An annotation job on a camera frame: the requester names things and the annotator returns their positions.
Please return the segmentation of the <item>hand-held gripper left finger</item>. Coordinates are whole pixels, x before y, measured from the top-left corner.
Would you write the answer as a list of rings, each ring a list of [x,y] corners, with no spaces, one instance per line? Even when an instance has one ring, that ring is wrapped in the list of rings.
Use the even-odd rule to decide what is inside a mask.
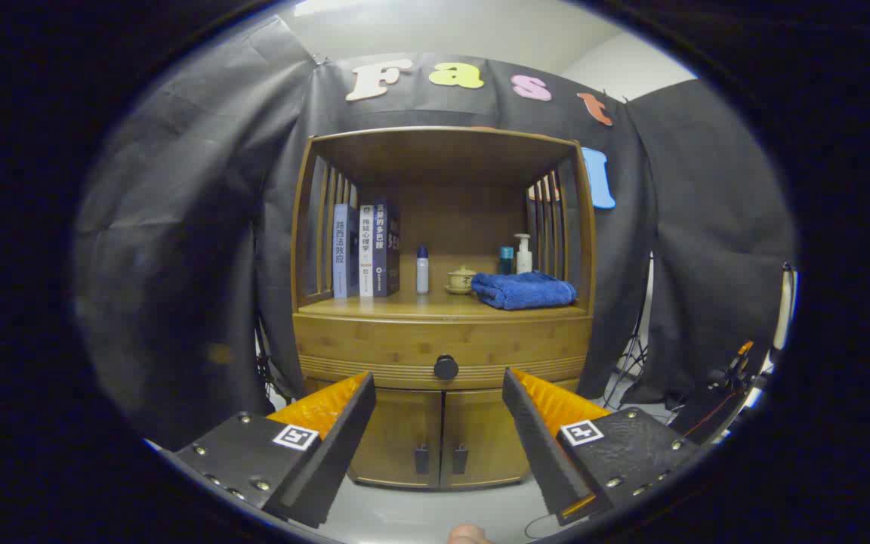
[[[316,529],[355,456],[376,405],[374,376],[362,372],[263,416],[241,411],[174,461],[238,502]]]

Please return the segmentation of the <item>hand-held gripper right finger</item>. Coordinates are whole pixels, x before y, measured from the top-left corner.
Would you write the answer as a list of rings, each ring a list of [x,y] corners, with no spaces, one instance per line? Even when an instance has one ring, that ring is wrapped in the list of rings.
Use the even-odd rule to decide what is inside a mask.
[[[503,400],[560,526],[631,506],[698,455],[646,411],[609,411],[521,369],[505,370]]]

